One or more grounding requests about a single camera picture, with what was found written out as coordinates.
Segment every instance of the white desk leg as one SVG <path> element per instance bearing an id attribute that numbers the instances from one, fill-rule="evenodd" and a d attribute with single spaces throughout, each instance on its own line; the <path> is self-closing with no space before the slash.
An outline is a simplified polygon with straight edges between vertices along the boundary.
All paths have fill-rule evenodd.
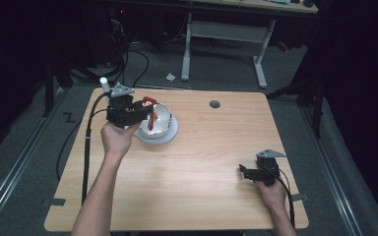
<path id="1" fill-rule="evenodd" d="M 190 39 L 192 36 L 192 13 L 188 13 L 188 24 L 186 27 L 186 48 L 185 54 L 183 55 L 183 65 L 182 65 L 182 81 L 189 80 L 189 69 L 190 69 Z"/>
<path id="2" fill-rule="evenodd" d="M 257 79 L 259 81 L 259 87 L 265 89 L 267 87 L 265 74 L 262 68 L 262 59 L 265 55 L 267 45 L 269 44 L 270 37 L 272 36 L 273 28 L 275 27 L 276 20 L 271 20 L 265 33 L 265 38 L 262 43 L 262 48 L 258 56 L 253 56 L 254 68 L 256 69 Z"/>

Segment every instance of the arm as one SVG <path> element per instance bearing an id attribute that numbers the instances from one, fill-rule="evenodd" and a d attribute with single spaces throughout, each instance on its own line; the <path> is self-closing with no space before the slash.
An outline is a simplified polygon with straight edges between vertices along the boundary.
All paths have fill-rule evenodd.
<path id="1" fill-rule="evenodd" d="M 290 223 L 289 216 L 284 207 L 286 190 L 284 189 L 282 183 L 277 180 L 275 181 L 275 184 L 270 187 L 267 187 L 263 182 L 256 182 L 256 185 L 260 189 L 264 203 L 270 210 L 277 235 L 297 235 Z"/>
<path id="2" fill-rule="evenodd" d="M 103 163 L 79 211 L 72 235 L 109 234 L 116 174 L 139 126 L 140 124 L 135 124 L 123 130 L 108 122 L 102 127 L 100 133 L 105 152 Z"/>

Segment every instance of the wooden table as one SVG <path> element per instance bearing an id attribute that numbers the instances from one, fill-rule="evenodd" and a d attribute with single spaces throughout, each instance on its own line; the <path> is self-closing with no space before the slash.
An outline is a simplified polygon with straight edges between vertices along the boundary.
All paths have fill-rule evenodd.
<path id="1" fill-rule="evenodd" d="M 85 130 L 92 97 L 45 220 L 49 231 L 70 231 L 81 207 Z M 166 104 L 179 123 L 175 139 L 151 147 L 133 138 L 119 168 L 112 231 L 226 230 L 273 228 L 260 193 L 242 178 L 238 164 L 256 168 L 255 154 L 267 148 L 284 153 L 266 97 L 259 92 L 137 89 L 134 100 L 148 95 Z M 212 108 L 211 100 L 220 102 Z M 106 107 L 103 99 L 96 110 Z M 103 159 L 98 113 L 92 123 L 89 188 Z M 291 192 L 298 190 L 286 157 L 278 158 Z M 301 201 L 294 202 L 297 228 L 308 225 Z"/>

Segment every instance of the metal rail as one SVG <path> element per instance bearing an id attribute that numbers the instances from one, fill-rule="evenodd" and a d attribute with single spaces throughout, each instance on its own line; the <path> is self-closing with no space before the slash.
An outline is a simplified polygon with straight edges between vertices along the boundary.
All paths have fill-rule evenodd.
<path id="1" fill-rule="evenodd" d="M 336 201 L 339 212 L 343 218 L 346 226 L 346 230 L 349 235 L 363 235 L 360 226 L 358 225 L 357 219 L 352 212 L 351 205 L 348 198 L 337 178 L 336 172 L 331 165 L 330 159 L 325 151 L 324 145 L 320 139 L 318 139 L 312 128 L 312 116 L 306 107 L 299 107 L 299 112 L 302 118 L 305 120 L 305 125 L 307 130 L 312 136 L 315 147 L 318 149 L 321 165 L 324 170 L 324 174 L 327 178 L 328 185 L 330 186 L 331 192 L 333 193 L 334 200 Z"/>
<path id="2" fill-rule="evenodd" d="M 57 99 L 55 106 L 51 110 L 51 112 L 48 114 L 48 116 L 45 118 L 43 117 L 35 130 L 33 131 L 32 135 L 30 136 L 30 139 L 27 141 L 27 144 L 25 145 L 23 151 L 19 155 L 17 161 L 15 162 L 14 166 L 12 167 L 11 171 L 3 181 L 3 183 L 0 186 L 0 212 L 2 208 L 5 206 L 5 203 L 7 203 L 8 199 L 11 197 L 12 192 L 16 188 L 19 180 L 21 179 L 24 171 L 26 170 L 28 164 L 30 163 L 30 160 L 32 159 L 32 156 L 35 152 L 35 148 L 37 144 L 40 141 L 40 138 L 47 127 L 48 122 L 51 120 L 54 111 L 57 109 L 58 105 L 64 100 L 64 98 L 67 95 L 67 91 L 64 91 L 62 88 L 58 90 L 56 93 Z"/>

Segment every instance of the finger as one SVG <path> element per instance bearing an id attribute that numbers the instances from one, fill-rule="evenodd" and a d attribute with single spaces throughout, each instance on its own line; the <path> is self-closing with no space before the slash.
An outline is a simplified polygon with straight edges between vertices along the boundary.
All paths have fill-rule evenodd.
<path id="1" fill-rule="evenodd" d="M 138 128 L 140 128 L 140 125 L 141 125 L 141 123 L 137 123 L 137 124 L 131 125 L 131 126 L 129 126 L 127 128 L 127 131 L 132 132 L 134 134 L 134 132 L 136 130 L 138 130 Z"/>
<path id="2" fill-rule="evenodd" d="M 108 127 L 110 126 L 110 122 L 106 122 L 103 126 L 102 126 L 102 128 L 100 129 L 100 133 L 101 134 L 103 134 L 103 133 L 105 133 L 106 132 L 106 129 L 108 129 Z"/>
<path id="3" fill-rule="evenodd" d="M 265 188 L 265 187 L 267 187 L 263 181 L 256 181 L 255 183 L 256 183 L 256 185 L 259 188 Z"/>
<path id="4" fill-rule="evenodd" d="M 108 121 L 103 126 L 116 127 L 112 122 Z"/>

